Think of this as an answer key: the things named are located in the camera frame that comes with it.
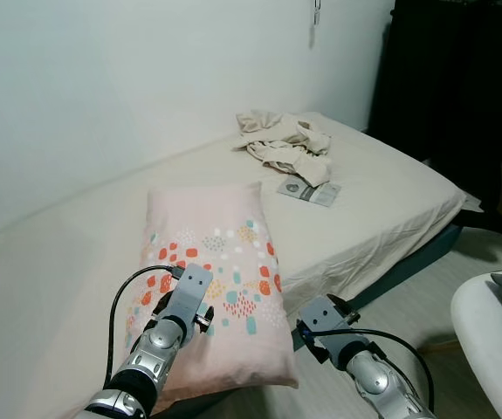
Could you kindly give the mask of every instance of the silver robot arm segment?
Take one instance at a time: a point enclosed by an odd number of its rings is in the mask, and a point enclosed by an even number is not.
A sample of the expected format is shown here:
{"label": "silver robot arm segment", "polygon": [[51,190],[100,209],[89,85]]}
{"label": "silver robot arm segment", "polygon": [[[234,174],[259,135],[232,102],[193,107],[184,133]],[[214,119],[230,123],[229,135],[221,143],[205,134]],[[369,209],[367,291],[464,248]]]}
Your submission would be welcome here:
{"label": "silver robot arm segment", "polygon": [[382,350],[358,333],[335,334],[316,339],[310,332],[350,329],[359,319],[343,299],[329,295],[317,297],[299,312],[298,330],[306,346],[319,362],[326,359],[340,371],[346,371],[355,381],[360,396],[382,419],[436,419],[410,389],[401,375],[380,356]]}
{"label": "silver robot arm segment", "polygon": [[144,331],[111,381],[92,397],[76,419],[149,417],[177,352],[192,339],[195,324],[201,332],[205,331],[213,317],[211,308],[205,317],[196,314],[212,281],[211,272],[189,264],[177,279],[179,283],[167,306],[150,320],[153,326]]}

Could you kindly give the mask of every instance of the white wall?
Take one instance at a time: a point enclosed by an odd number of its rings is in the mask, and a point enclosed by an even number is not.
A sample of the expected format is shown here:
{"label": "white wall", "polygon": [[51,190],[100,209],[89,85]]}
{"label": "white wall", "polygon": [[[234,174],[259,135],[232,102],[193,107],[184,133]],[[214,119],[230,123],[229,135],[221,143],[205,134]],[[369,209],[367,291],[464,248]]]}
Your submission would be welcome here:
{"label": "white wall", "polygon": [[0,228],[236,129],[364,128],[392,0],[0,0]]}

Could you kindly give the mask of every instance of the sock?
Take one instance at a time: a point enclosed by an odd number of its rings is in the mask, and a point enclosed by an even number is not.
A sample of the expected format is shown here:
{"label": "sock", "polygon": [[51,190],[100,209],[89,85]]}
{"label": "sock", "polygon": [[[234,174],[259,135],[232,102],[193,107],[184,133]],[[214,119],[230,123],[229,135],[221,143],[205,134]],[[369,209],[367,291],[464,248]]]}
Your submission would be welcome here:
{"label": "sock", "polygon": [[502,216],[496,210],[474,212],[462,209],[452,223],[461,227],[491,230],[502,234]]}

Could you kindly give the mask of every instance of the white chair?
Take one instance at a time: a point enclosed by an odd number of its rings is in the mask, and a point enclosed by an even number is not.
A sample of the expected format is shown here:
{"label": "white chair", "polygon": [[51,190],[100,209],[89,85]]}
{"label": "white chair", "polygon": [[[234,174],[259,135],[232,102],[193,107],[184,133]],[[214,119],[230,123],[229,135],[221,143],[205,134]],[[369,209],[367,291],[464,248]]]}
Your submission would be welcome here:
{"label": "white chair", "polygon": [[471,369],[502,418],[502,304],[490,274],[465,282],[451,303],[452,322]]}

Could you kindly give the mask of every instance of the bed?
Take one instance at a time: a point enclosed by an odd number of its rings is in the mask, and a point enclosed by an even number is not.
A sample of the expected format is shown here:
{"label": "bed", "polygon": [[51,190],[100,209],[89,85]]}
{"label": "bed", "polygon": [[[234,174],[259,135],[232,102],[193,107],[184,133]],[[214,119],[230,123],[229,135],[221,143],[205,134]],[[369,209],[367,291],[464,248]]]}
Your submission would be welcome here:
{"label": "bed", "polygon": [[[318,113],[306,117],[333,136],[332,182],[341,191],[331,208],[276,193],[286,175],[230,151],[230,137],[0,232],[0,417],[60,417],[99,388],[109,307],[139,265],[151,187],[261,181],[290,318],[327,292],[365,304],[407,277],[396,273],[400,266],[412,271],[449,249],[439,234],[447,243],[457,234],[449,223],[464,202],[458,188],[365,134]],[[125,295],[117,312],[117,341],[131,298]]]}

